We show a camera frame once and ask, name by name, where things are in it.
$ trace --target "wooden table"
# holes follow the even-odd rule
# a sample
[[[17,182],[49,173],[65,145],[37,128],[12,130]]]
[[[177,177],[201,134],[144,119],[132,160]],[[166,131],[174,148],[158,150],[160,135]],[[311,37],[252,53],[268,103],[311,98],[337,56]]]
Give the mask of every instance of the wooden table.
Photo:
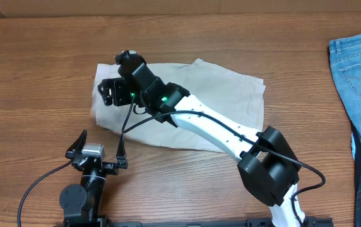
[[[299,160],[327,183],[300,196],[308,216],[352,226],[350,124],[335,90],[328,41],[361,33],[361,13],[116,16],[0,19],[0,227],[16,226],[18,204],[39,176],[67,162],[88,129],[114,160],[118,137],[90,117],[98,62],[122,50],[148,62],[200,57],[264,79],[264,124],[281,130]],[[108,177],[102,212],[114,221],[244,220],[269,209],[244,188],[223,153],[126,143],[129,169]],[[40,182],[23,207],[23,226],[62,221],[60,191],[79,183],[67,168]],[[300,172],[300,187],[319,178]]]

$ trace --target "beige cloth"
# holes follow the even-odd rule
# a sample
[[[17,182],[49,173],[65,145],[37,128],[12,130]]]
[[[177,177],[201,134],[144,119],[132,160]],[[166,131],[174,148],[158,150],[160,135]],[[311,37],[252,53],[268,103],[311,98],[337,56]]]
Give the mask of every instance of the beige cloth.
[[[164,83],[172,82],[188,89],[205,105],[242,125],[262,130],[264,103],[263,80],[253,76],[235,73],[201,59],[192,64],[148,64],[154,75]],[[103,79],[117,78],[118,65],[98,64],[93,85],[92,114],[97,125],[120,133],[129,105],[106,107],[97,86]],[[131,114],[127,127],[150,117],[148,114]],[[152,146],[179,149],[221,151],[202,137],[171,124],[151,120],[125,135],[128,139],[141,141]]]

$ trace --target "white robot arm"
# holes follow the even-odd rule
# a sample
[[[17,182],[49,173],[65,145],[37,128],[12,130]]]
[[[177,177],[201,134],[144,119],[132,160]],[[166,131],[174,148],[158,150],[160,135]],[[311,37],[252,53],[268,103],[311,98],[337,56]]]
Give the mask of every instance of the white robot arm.
[[[115,59],[121,65],[121,78],[103,80],[98,86],[106,105],[136,103],[152,115],[144,122],[151,119],[168,122],[205,138],[238,163],[245,188],[269,206],[274,226],[308,226],[303,224],[306,218],[298,198],[292,198],[297,191],[298,171],[306,165],[298,161],[279,131],[268,127],[261,132],[222,116],[185,88],[164,84],[135,52],[125,51]],[[136,126],[123,130],[123,133]],[[260,161],[257,157],[262,151],[268,154]]]
[[[189,95],[181,99],[180,102],[175,106],[175,109],[176,111],[192,110],[203,112],[220,120],[227,126],[231,127],[233,130],[237,131],[239,134],[245,135],[246,138],[250,139],[251,141],[257,141],[258,139],[256,134],[260,132],[259,130],[240,125],[224,117],[223,115],[215,112],[201,103],[194,95]],[[240,155],[243,151],[248,151],[252,148],[251,144],[245,141],[241,141],[230,131],[205,117],[182,113],[173,114],[171,115],[171,118],[178,127],[194,132],[197,135],[205,138],[207,141],[211,142],[230,155],[236,162],[241,160]],[[296,191],[297,184],[290,187],[284,196],[284,202],[280,206],[274,205],[269,207],[272,214],[272,223],[275,227],[300,227],[299,222],[295,218],[293,207],[290,202],[292,194]],[[298,199],[295,201],[295,209],[301,219],[301,222],[304,222],[305,214],[303,211],[301,211]]]

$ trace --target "black cable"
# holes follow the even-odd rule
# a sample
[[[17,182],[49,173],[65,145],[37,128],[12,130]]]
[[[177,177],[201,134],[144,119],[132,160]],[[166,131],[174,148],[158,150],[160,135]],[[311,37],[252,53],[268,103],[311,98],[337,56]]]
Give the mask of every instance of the black cable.
[[[152,113],[151,111],[150,111],[150,108],[149,108],[149,106],[146,104],[146,102],[144,101],[144,97],[143,97],[143,93],[144,93],[144,91],[143,90],[141,90],[140,91],[140,100],[141,100],[141,104],[143,104],[143,106],[144,106],[144,108],[145,108],[145,111],[147,112],[147,113]]]
[[[255,142],[254,142],[254,141],[251,141],[250,139],[246,138],[245,136],[239,134],[238,132],[236,132],[235,130],[233,130],[233,129],[230,128],[229,126],[225,125],[223,122],[219,121],[218,119],[216,119],[216,118],[214,118],[214,117],[212,117],[212,116],[210,116],[210,115],[207,115],[207,114],[205,114],[205,113],[203,113],[203,112],[197,112],[197,111],[191,111],[191,110],[179,110],[179,111],[175,111],[175,112],[161,113],[161,114],[158,114],[158,115],[155,115],[155,116],[152,116],[152,117],[148,117],[147,119],[144,119],[144,120],[142,120],[142,121],[140,121],[140,122],[132,125],[130,128],[122,131],[122,133],[123,133],[123,134],[124,134],[124,133],[127,133],[127,132],[131,131],[132,129],[134,129],[135,127],[138,127],[138,126],[140,126],[140,125],[142,125],[142,124],[144,124],[144,123],[146,123],[146,122],[148,122],[148,121],[150,121],[150,120],[153,120],[153,119],[156,119],[156,118],[159,118],[159,117],[164,117],[164,116],[172,115],[172,114],[195,114],[195,115],[200,115],[200,116],[206,117],[206,118],[208,118],[208,119],[216,122],[217,124],[221,125],[221,126],[224,127],[226,130],[230,131],[232,134],[234,134],[235,136],[237,136],[239,139],[241,139],[241,140],[243,140],[243,141],[245,141],[245,142],[248,142],[248,143],[250,143],[250,144],[252,144],[252,145],[255,145]],[[321,178],[321,180],[322,180],[321,183],[316,184],[316,185],[313,185],[313,186],[310,186],[310,187],[303,188],[303,189],[301,189],[301,190],[298,190],[298,191],[296,191],[296,192],[291,196],[291,198],[290,198],[290,199],[291,199],[291,202],[292,202],[292,208],[293,208],[293,212],[294,212],[295,218],[296,218],[297,221],[300,223],[300,226],[301,226],[301,227],[304,227],[303,224],[302,224],[302,222],[301,222],[301,219],[299,218],[299,215],[297,214],[297,211],[295,210],[295,204],[294,204],[295,197],[296,197],[297,195],[299,195],[300,193],[306,192],[306,191],[308,191],[308,190],[317,189],[317,188],[319,188],[319,187],[322,187],[322,186],[326,183],[325,176],[324,176],[319,170],[317,170],[316,168],[314,168],[314,167],[312,167],[312,166],[310,166],[310,165],[307,165],[307,164],[305,164],[305,163],[303,163],[303,162],[301,162],[301,161],[294,160],[294,159],[292,159],[292,158],[289,158],[289,157],[287,157],[287,156],[284,156],[284,155],[282,155],[282,154],[279,154],[279,153],[277,153],[277,152],[275,152],[275,151],[273,151],[273,150],[271,150],[271,149],[269,149],[269,148],[265,148],[265,147],[260,146],[260,145],[258,145],[258,144],[256,144],[256,147],[258,147],[261,151],[268,152],[268,153],[270,153],[270,154],[272,154],[272,155],[274,155],[274,156],[277,156],[277,157],[282,158],[282,159],[287,160],[287,161],[291,161],[292,163],[295,163],[296,165],[299,165],[299,166],[301,166],[301,167],[304,167],[304,168],[306,168],[306,169],[314,172],[316,175],[318,175],[318,176]]]
[[[134,99],[135,99],[135,95],[131,99],[129,112],[127,113],[126,119],[124,120],[124,123],[123,123],[123,126],[122,126],[122,131],[124,130],[124,128],[126,127],[127,122],[129,121],[130,114],[131,114],[131,109],[133,108],[133,105],[134,105]]]
[[[19,208],[18,208],[18,215],[17,215],[17,223],[18,223],[18,227],[22,227],[21,225],[21,212],[22,212],[22,207],[23,207],[23,203],[25,202],[25,199],[28,197],[29,192],[34,188],[34,186],[36,186],[41,180],[43,180],[44,178],[52,175],[53,173],[63,169],[64,167],[67,167],[68,165],[70,165],[73,161],[70,160],[69,162],[67,162],[66,164],[55,168],[54,170],[50,171],[49,173],[46,173],[45,175],[41,176],[39,179],[37,179],[30,187],[29,189],[25,192],[25,194],[22,197],[21,203],[19,204]]]
[[[136,107],[137,107],[137,104],[135,104],[135,105],[133,106],[133,113],[134,113],[134,114],[141,115],[141,114],[146,114],[146,113],[147,113],[146,110],[144,110],[143,113],[138,113],[137,110],[136,110]]]

